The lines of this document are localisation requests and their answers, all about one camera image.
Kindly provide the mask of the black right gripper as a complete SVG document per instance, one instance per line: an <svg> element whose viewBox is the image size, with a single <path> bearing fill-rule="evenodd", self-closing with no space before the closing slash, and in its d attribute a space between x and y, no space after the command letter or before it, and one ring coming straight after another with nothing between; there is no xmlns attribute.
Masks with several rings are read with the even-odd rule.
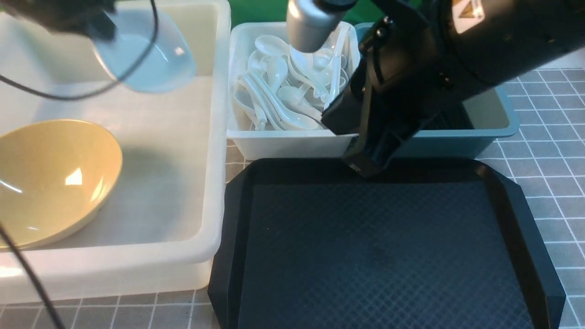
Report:
<svg viewBox="0 0 585 329"><path fill-rule="evenodd" d="M374 177L441 111L462 102L460 75L440 29L427 21L380 20L359 43L361 59L345 89L324 111L332 133L357 133L343 161Z"/></svg>

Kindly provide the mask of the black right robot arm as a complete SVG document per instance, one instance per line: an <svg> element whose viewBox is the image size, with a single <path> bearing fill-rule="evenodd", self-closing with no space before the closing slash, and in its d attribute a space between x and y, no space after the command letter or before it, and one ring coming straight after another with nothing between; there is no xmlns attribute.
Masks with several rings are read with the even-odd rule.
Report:
<svg viewBox="0 0 585 329"><path fill-rule="evenodd" d="M584 46L582 0L374 4L383 17L321 120L336 135L358 135L343 160L364 177L386 169L441 111Z"/></svg>

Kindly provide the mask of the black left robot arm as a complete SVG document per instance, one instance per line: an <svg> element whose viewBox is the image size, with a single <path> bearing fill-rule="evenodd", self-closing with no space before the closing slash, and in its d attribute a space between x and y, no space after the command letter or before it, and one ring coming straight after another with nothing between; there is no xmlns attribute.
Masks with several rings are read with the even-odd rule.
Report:
<svg viewBox="0 0 585 329"><path fill-rule="evenodd" d="M113 40L116 25L114 0L2 0L1 8L14 17L30 20L49 32Z"/></svg>

